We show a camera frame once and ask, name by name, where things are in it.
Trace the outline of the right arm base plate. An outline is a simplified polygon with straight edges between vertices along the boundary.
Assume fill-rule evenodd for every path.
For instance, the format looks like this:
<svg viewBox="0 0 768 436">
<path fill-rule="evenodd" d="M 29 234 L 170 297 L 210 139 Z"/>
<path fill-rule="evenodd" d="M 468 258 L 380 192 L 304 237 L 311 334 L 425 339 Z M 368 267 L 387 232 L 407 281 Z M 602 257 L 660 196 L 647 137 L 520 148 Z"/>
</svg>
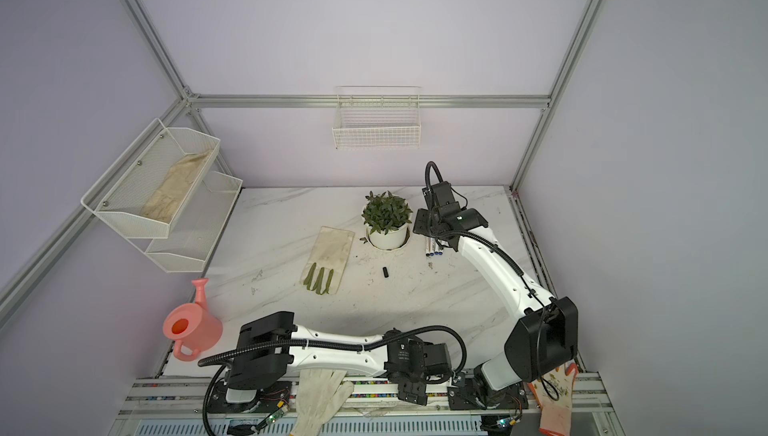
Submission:
<svg viewBox="0 0 768 436">
<path fill-rule="evenodd" d="M 463 376 L 447 387 L 451 410 L 525 410 L 529 407 L 521 383 L 494 390 L 480 377 Z"/>
</svg>

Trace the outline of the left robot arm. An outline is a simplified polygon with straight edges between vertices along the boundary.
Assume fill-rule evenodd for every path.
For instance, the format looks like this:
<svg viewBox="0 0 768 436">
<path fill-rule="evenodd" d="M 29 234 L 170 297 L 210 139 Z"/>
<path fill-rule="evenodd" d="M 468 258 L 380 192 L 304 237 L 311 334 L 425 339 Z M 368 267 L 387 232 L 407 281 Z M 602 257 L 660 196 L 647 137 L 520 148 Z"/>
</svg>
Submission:
<svg viewBox="0 0 768 436">
<path fill-rule="evenodd" d="M 241 391 L 261 391 L 283 377 L 313 369 L 384 378 L 398 387 L 399 400 L 424 406 L 427 386 L 454 379 L 466 361 L 464 340 L 444 325 L 347 336 L 297 325 L 292 312 L 279 311 L 243 325 L 234 349 L 205 357 L 198 365 L 225 366 L 228 387 Z"/>
</svg>

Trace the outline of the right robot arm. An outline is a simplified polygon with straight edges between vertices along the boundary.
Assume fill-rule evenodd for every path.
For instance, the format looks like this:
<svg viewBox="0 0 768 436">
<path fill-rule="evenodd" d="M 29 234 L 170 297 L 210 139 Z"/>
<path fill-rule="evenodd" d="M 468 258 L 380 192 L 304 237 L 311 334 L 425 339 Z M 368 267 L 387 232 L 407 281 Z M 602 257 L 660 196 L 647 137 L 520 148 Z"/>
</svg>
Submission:
<svg viewBox="0 0 768 436">
<path fill-rule="evenodd" d="M 556 298 L 503 249 L 488 221 L 462 206 L 447 181 L 422 188 L 426 208 L 418 210 L 414 232 L 437 240 L 466 258 L 502 300 L 514 327 L 501 352 L 474 369 L 472 397 L 485 406 L 507 388 L 532 383 L 574 359 L 578 352 L 578 309 Z"/>
</svg>

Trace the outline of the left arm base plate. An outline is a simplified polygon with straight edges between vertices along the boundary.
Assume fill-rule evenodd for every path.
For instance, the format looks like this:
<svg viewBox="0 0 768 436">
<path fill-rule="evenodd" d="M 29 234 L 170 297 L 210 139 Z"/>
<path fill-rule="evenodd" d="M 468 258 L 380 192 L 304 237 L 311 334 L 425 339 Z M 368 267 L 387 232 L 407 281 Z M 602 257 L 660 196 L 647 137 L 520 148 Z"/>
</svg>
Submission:
<svg viewBox="0 0 768 436">
<path fill-rule="evenodd" d="M 279 402 L 289 402 L 291 391 L 290 381 L 278 381 L 263 390 L 229 389 L 219 381 L 209 398 L 207 411 L 212 414 L 271 413 Z"/>
</svg>

